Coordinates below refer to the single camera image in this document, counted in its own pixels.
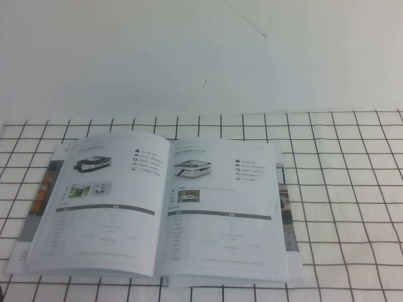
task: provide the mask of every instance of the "black grid line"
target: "black grid line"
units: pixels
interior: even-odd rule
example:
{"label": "black grid line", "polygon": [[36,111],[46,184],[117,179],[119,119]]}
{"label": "black grid line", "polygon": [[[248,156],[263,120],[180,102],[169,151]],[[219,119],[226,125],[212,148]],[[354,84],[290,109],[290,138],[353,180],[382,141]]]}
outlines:
{"label": "black grid line", "polygon": [[[358,124],[357,115],[356,115],[355,112],[353,112],[353,113],[354,113],[355,120],[356,120],[356,122],[357,122],[358,132],[360,133],[360,137],[361,137],[361,139],[362,139],[365,152],[368,152],[368,150],[367,150],[367,148],[366,148],[366,145],[365,145],[365,142],[364,142],[364,139],[363,139],[363,135],[362,135],[361,130],[360,130],[360,125]],[[371,161],[371,157],[368,155],[368,153],[367,153],[367,157],[368,157],[368,160],[370,161],[371,168],[373,169],[373,164],[372,164],[372,161]],[[381,196],[382,196],[382,200],[383,200],[383,202],[384,202],[384,204],[385,204],[385,208],[386,208],[386,212],[387,212],[387,214],[388,214],[388,216],[389,216],[390,224],[392,225],[392,227],[393,227],[393,229],[394,229],[394,232],[395,232],[396,237],[397,237],[397,241],[400,242],[399,234],[397,233],[397,230],[396,230],[396,227],[395,227],[394,222],[393,222],[393,220],[392,220],[392,217],[390,216],[390,211],[389,211],[389,209],[388,209],[388,206],[387,206],[387,203],[386,203],[386,200],[385,200],[385,196],[383,195],[382,188],[381,188],[381,186],[379,185],[379,180],[378,180],[377,173],[375,173],[374,170],[373,170],[373,175],[374,175],[375,180],[376,180],[376,182],[377,182],[377,186],[378,186],[379,191],[380,191],[380,194],[381,194]],[[400,246],[400,251],[402,252],[402,255],[403,255],[403,247],[402,247],[401,244],[400,244],[399,246]]]}
{"label": "black grid line", "polygon": [[101,286],[101,280],[102,280],[102,278],[99,279],[98,286],[96,287],[95,302],[97,302],[97,300],[98,300],[99,287]]}
{"label": "black grid line", "polygon": [[[336,125],[334,124],[333,113],[331,113],[331,116],[332,116],[332,121],[333,121],[333,125],[334,125],[334,131],[335,131],[335,133],[336,133],[336,137],[339,138]],[[347,162],[346,162],[346,157],[345,157],[345,155],[343,154],[343,148],[342,148],[342,146],[341,146],[341,144],[340,144],[340,141],[339,141],[339,148],[340,148],[341,154],[342,154],[342,156],[343,156],[343,161],[344,161],[344,165],[345,165],[345,167],[346,167],[346,172],[347,172],[347,175],[348,175],[348,179],[349,179],[349,181],[350,181],[350,184],[353,185],[353,181],[351,180],[351,175],[350,175],[349,168],[348,168],[348,165],[347,165]],[[354,187],[354,186],[351,186],[351,189],[352,189],[352,191],[353,191],[354,198],[355,198],[355,201],[356,201],[356,204],[357,204],[357,207],[358,207],[358,212],[360,213],[360,218],[361,218],[361,221],[360,221],[360,222],[362,222],[362,224],[363,224],[363,228],[364,228],[364,231],[365,231],[365,236],[366,236],[366,239],[368,240],[369,245],[370,245],[370,248],[371,248],[373,260],[374,260],[374,263],[375,263],[375,269],[377,270],[377,275],[378,275],[378,279],[379,279],[379,284],[380,284],[381,289],[383,289],[382,278],[380,277],[379,268],[378,268],[378,263],[377,263],[377,258],[376,258],[376,256],[375,256],[375,251],[374,251],[374,249],[373,249],[373,245],[372,245],[372,243],[371,243],[370,236],[369,236],[369,234],[368,234],[368,230],[366,229],[366,225],[365,225],[365,222],[364,222],[364,218],[363,218],[362,210],[361,210],[361,207],[360,207],[360,203],[358,202],[358,198],[357,198],[357,194],[356,194],[355,187]],[[382,291],[382,293],[383,293],[383,298],[384,298],[384,300],[387,301],[385,291]]]}
{"label": "black grid line", "polygon": [[40,276],[39,279],[38,279],[37,286],[35,288],[35,294],[33,294],[32,302],[35,302],[35,298],[37,297],[37,292],[38,292],[38,288],[39,288],[39,284],[40,284],[41,279],[42,279],[42,276]]}
{"label": "black grid line", "polygon": [[128,289],[127,289],[127,299],[126,302],[128,302],[128,300],[130,299],[130,289],[132,288],[132,278],[130,278],[129,282],[128,282]]}
{"label": "black grid line", "polygon": [[[288,114],[286,113],[286,118],[287,118],[287,125],[288,125],[288,135],[291,138],[291,130],[290,130],[290,122],[288,119]],[[290,140],[291,142],[291,150],[292,152],[294,152],[294,146],[292,143],[292,140]],[[294,164],[295,166],[297,166],[297,161],[295,160],[295,154],[293,154],[293,160],[294,160]],[[299,178],[299,174],[298,174],[298,170],[295,171],[296,175],[297,175],[297,186],[298,186],[298,190],[299,190],[299,195],[300,195],[300,199],[302,202],[302,212],[304,213],[304,219],[305,219],[305,227],[307,228],[307,236],[308,236],[308,241],[309,241],[309,248],[310,248],[310,255],[312,257],[312,263],[315,264],[315,258],[314,258],[314,250],[312,248],[312,244],[311,244],[311,240],[310,240],[310,234],[309,234],[309,229],[308,229],[308,223],[306,222],[307,219],[307,214],[305,212],[305,206],[304,206],[304,198],[302,197],[302,190],[301,190],[301,186],[300,186],[300,178]],[[321,293],[321,286],[319,284],[319,278],[317,277],[317,271],[316,271],[316,267],[314,266],[314,272],[315,272],[315,278],[316,278],[316,284],[317,284],[317,289],[319,292],[319,299],[322,302],[322,293]]]}
{"label": "black grid line", "polygon": [[67,122],[67,126],[65,127],[64,134],[63,134],[63,138],[62,138],[62,143],[64,142],[65,135],[67,134],[67,130],[69,129],[70,121],[71,121],[71,120],[69,120],[69,121]]}
{"label": "black grid line", "polygon": [[[315,141],[314,127],[312,126],[312,120],[311,120],[311,118],[310,118],[310,113],[308,113],[308,117],[309,117],[310,129],[311,129],[311,131],[312,131],[312,136],[313,136],[313,138],[314,138],[315,149],[316,149],[316,152],[318,152],[317,144],[316,144],[316,141]],[[336,223],[336,219],[335,219],[335,217],[334,217],[334,212],[333,212],[332,203],[330,202],[329,190],[327,189],[326,178],[325,178],[325,174],[324,174],[323,169],[322,169],[322,162],[321,162],[321,157],[319,156],[319,154],[317,155],[317,159],[318,159],[318,161],[319,161],[319,166],[321,167],[323,183],[324,183],[324,187],[325,187],[326,195],[327,195],[327,200],[328,200],[328,202],[329,202],[330,211],[331,211],[332,218],[333,218],[334,229],[336,230],[336,236],[337,236],[337,238],[338,238],[338,241],[340,242],[339,230],[338,230],[338,226],[337,226],[337,223]],[[348,285],[349,285],[349,287],[351,288],[350,274],[349,274],[349,271],[348,271],[348,267],[347,267],[347,265],[346,265],[346,258],[345,258],[345,256],[344,256],[344,252],[343,252],[343,248],[341,247],[341,244],[339,244],[339,248],[340,248],[341,257],[343,258],[344,266],[345,266],[346,272],[347,272]],[[352,290],[352,289],[350,289],[350,293],[351,293],[351,299],[352,299],[353,302],[354,302],[354,295],[353,295],[353,290]]]}
{"label": "black grid line", "polygon": [[67,286],[65,287],[65,293],[64,293],[63,302],[65,302],[65,300],[67,299],[67,292],[69,291],[70,284],[71,284],[71,276],[69,277],[69,280],[67,282]]}

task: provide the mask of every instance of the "white wall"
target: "white wall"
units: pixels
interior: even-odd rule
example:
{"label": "white wall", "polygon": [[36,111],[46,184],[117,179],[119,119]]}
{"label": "white wall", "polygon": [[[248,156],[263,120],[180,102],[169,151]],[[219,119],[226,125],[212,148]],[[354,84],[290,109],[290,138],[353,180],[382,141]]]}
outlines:
{"label": "white wall", "polygon": [[0,119],[395,109],[402,33],[401,0],[0,0]]}

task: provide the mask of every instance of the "booklet page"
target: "booklet page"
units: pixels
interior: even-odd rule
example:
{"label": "booklet page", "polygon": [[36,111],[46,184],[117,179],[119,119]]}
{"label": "booklet page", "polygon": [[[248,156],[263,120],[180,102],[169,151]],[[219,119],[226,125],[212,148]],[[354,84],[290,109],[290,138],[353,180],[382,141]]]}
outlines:
{"label": "booklet page", "polygon": [[287,280],[275,163],[271,145],[174,142],[161,273]]}
{"label": "booklet page", "polygon": [[78,140],[40,222],[28,269],[97,268],[151,276],[169,146],[142,132]]}

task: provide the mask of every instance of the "small photo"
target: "small photo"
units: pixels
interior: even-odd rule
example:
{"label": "small photo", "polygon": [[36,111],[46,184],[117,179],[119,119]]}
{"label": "small photo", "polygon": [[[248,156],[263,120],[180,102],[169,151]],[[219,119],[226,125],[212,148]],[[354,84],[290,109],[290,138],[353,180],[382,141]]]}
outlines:
{"label": "small photo", "polygon": [[182,190],[178,191],[179,203],[199,203],[200,190]]}
{"label": "small photo", "polygon": [[92,186],[91,196],[106,196],[111,193],[112,182],[110,181],[100,181],[96,182]]}
{"label": "small photo", "polygon": [[72,186],[68,198],[88,196],[91,186]]}

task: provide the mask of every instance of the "open booklet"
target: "open booklet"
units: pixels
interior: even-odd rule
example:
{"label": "open booklet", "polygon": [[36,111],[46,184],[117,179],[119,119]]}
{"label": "open booklet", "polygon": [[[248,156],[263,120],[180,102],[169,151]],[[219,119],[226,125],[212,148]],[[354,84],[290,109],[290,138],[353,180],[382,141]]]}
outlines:
{"label": "open booklet", "polygon": [[63,153],[28,215],[35,237],[18,240],[6,270],[288,280],[273,146],[134,131]]}

